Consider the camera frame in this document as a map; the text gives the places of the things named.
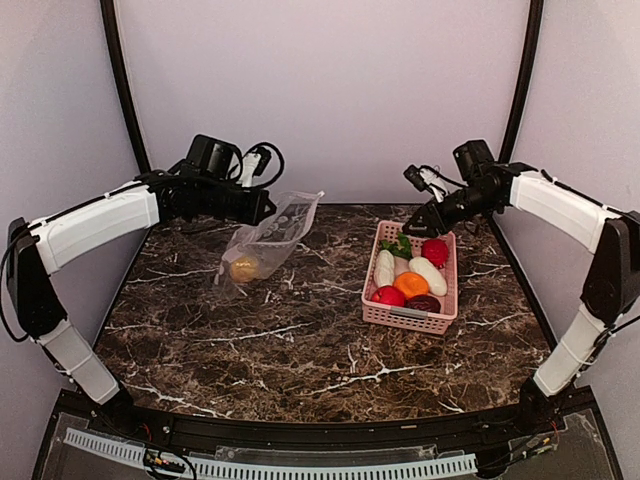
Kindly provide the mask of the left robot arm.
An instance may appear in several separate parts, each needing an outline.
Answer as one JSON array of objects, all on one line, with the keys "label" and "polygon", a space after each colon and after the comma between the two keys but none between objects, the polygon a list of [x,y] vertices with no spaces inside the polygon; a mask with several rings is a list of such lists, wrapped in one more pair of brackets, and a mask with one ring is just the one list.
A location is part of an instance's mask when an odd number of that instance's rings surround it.
[{"label": "left robot arm", "polygon": [[153,170],[79,205],[31,222],[13,220],[1,260],[1,277],[16,313],[21,343],[32,340],[59,365],[97,406],[120,436],[141,427],[140,412],[128,403],[125,387],[98,358],[71,323],[51,276],[78,257],[129,233],[198,216],[256,226],[276,206],[268,189],[273,179],[256,184],[271,160],[283,168],[281,151],[259,142],[247,152],[199,134],[182,160],[168,170]]}]

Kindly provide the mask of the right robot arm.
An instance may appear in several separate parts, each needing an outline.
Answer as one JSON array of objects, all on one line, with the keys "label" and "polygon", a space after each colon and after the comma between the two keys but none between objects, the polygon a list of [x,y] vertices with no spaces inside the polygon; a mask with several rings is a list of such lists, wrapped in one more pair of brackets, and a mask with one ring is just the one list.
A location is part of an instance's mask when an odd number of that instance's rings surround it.
[{"label": "right robot arm", "polygon": [[404,177],[431,200],[403,225],[405,234],[435,238],[479,214],[507,209],[528,214],[573,240],[591,257],[576,314],[546,360],[523,383],[510,424],[530,434],[558,412],[573,381],[597,360],[609,340],[631,326],[623,317],[639,298],[639,214],[603,204],[545,170],[501,163],[487,143],[470,140],[453,152],[460,181],[428,165],[409,165]]}]

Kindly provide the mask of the yellow toy lemon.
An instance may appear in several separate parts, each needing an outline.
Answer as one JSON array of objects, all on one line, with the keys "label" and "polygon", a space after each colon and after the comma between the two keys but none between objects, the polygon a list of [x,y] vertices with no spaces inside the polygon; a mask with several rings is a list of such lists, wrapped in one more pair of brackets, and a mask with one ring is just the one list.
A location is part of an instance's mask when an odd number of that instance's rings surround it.
[{"label": "yellow toy lemon", "polygon": [[230,277],[234,283],[250,283],[258,279],[259,275],[259,261],[253,256],[241,256],[230,263]]}]

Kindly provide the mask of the clear zip top bag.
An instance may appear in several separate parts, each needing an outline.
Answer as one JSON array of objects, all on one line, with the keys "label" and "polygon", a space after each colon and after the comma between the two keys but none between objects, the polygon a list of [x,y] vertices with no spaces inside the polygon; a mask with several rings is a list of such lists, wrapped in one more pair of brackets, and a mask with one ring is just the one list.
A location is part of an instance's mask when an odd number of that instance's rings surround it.
[{"label": "clear zip top bag", "polygon": [[[233,233],[214,279],[215,292],[222,299],[231,300],[242,294],[249,284],[268,279],[309,233],[319,202],[324,196],[324,191],[276,194],[273,202],[277,210],[272,216],[257,226],[242,226]],[[259,261],[259,278],[246,284],[234,283],[230,277],[230,263],[245,255]]]}]

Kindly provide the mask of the orange toy tangerine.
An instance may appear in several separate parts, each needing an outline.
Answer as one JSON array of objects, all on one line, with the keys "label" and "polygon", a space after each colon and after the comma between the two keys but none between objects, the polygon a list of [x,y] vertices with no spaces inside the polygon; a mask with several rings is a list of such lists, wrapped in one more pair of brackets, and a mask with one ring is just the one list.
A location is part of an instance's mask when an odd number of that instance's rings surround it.
[{"label": "orange toy tangerine", "polygon": [[393,286],[405,296],[406,300],[420,295],[427,295],[430,291],[428,281],[414,272],[404,272],[398,275],[394,280]]}]

